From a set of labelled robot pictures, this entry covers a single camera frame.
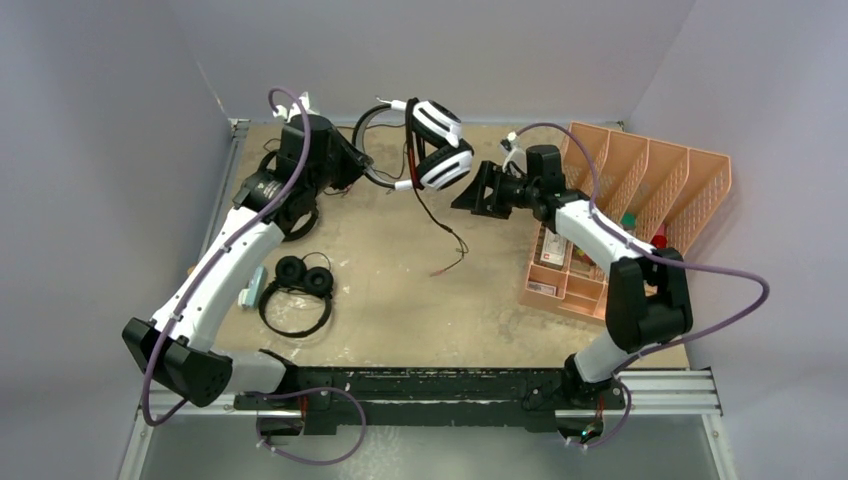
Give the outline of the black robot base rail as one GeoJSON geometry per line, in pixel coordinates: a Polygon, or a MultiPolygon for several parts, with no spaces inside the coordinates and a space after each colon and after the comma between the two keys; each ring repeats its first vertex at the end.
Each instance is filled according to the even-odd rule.
{"type": "Polygon", "coordinates": [[[287,362],[278,387],[241,393],[234,406],[262,415],[266,435],[284,431],[284,418],[306,435],[340,426],[512,427],[578,437],[603,430],[603,416],[627,405],[613,380],[569,394],[563,367],[330,367],[287,362]]]}

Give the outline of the white and black headphones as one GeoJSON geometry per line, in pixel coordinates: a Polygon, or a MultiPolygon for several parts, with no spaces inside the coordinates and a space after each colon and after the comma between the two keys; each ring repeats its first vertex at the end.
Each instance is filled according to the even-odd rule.
{"type": "Polygon", "coordinates": [[[471,170],[474,150],[463,138],[461,120],[449,109],[433,100],[383,100],[366,111],[353,128],[352,143],[365,150],[365,131],[379,114],[396,111],[404,115],[407,163],[410,178],[389,182],[372,166],[365,176],[372,183],[389,190],[444,190],[466,177],[471,170]]]}

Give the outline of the black over-ear headphones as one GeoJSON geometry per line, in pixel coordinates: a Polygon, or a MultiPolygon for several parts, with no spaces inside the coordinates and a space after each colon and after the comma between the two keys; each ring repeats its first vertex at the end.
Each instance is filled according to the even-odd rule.
{"type": "Polygon", "coordinates": [[[305,262],[306,257],[308,255],[282,257],[275,265],[274,279],[265,287],[258,300],[257,311],[263,324],[284,338],[304,339],[317,333],[327,325],[333,312],[335,277],[328,267],[308,267],[305,262]],[[323,302],[321,316],[314,325],[305,330],[288,332],[272,326],[266,311],[271,298],[278,293],[301,294],[321,300],[323,302]]]}

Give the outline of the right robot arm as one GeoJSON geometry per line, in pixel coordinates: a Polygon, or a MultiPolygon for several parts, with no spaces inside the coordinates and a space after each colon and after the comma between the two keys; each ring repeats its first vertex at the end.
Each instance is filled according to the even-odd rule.
{"type": "Polygon", "coordinates": [[[451,203],[473,215],[506,219],[529,209],[548,231],[586,252],[608,279],[605,332],[564,362],[561,392],[576,407],[596,399],[623,364],[650,347],[689,332],[693,314],[682,256],[657,249],[603,216],[590,197],[566,185],[560,150],[526,150],[527,169],[516,176],[484,161],[451,203]]]}

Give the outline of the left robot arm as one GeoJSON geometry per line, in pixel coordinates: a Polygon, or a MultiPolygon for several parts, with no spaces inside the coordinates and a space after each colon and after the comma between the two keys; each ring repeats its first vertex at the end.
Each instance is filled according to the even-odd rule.
{"type": "Polygon", "coordinates": [[[215,241],[185,282],[149,319],[122,331],[145,375],[197,407],[230,392],[256,392],[272,408],[297,399],[298,382],[283,361],[263,353],[218,353],[213,346],[226,314],[256,269],[313,218],[324,189],[343,189],[364,173],[367,156],[327,118],[295,115],[279,144],[243,180],[215,241]]]}

